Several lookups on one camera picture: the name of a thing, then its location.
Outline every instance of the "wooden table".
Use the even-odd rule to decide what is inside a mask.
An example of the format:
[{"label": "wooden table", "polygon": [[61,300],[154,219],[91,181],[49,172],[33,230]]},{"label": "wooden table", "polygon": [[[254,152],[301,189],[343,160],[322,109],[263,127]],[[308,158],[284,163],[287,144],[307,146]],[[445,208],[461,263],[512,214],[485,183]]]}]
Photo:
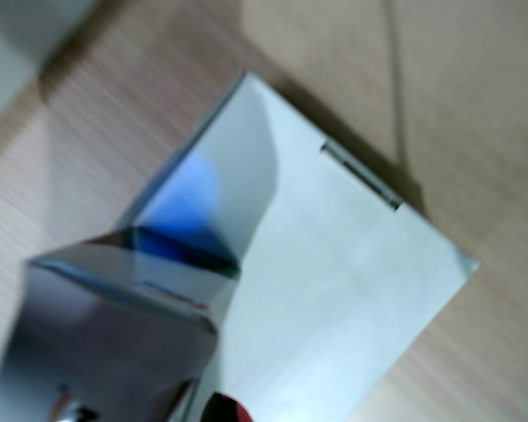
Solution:
[{"label": "wooden table", "polygon": [[108,229],[242,69],[483,264],[353,420],[528,421],[526,1],[106,2],[0,120],[0,349],[23,259]]}]

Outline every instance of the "wood grain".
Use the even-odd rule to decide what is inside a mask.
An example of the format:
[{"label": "wood grain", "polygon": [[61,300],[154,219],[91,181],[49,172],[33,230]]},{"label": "wood grain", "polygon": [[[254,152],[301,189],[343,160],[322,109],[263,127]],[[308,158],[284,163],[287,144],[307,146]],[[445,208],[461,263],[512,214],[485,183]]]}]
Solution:
[{"label": "wood grain", "polygon": [[0,350],[23,259],[109,229],[251,69],[483,263],[352,420],[528,421],[528,0],[395,2],[400,138],[386,3],[105,2],[0,119]]}]

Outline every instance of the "shiny surface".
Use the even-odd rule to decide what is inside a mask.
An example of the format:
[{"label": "shiny surface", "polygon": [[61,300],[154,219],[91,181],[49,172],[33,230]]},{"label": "shiny surface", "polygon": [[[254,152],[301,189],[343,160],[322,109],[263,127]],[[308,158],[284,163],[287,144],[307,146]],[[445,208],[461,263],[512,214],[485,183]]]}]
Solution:
[{"label": "shiny surface", "polygon": [[0,121],[0,347],[21,260],[110,229],[253,69],[482,262],[353,420],[528,421],[528,0],[395,2],[406,171],[378,0],[114,3]]},{"label": "shiny surface", "polygon": [[188,421],[213,391],[256,420],[345,420],[477,268],[326,154],[325,140],[248,75],[181,164],[204,157],[224,192],[212,212],[191,212],[226,244],[250,239]]}]

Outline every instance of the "table surface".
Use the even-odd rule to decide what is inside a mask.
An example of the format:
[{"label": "table surface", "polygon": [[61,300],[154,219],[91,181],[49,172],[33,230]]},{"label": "table surface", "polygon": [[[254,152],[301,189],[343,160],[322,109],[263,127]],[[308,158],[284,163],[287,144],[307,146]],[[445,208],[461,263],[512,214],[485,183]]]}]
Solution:
[{"label": "table surface", "polygon": [[528,1],[105,2],[0,120],[0,350],[242,69],[482,262],[353,420],[528,420]]}]

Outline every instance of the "white object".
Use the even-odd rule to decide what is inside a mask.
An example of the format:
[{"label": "white object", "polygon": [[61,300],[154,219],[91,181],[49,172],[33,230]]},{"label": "white object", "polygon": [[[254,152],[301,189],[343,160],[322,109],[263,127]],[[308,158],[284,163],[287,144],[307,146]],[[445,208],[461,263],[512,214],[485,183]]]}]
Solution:
[{"label": "white object", "polygon": [[97,0],[0,0],[0,114]]},{"label": "white object", "polygon": [[136,218],[242,268],[188,421],[214,391],[255,420],[345,420],[475,271],[345,154],[248,75]]}]

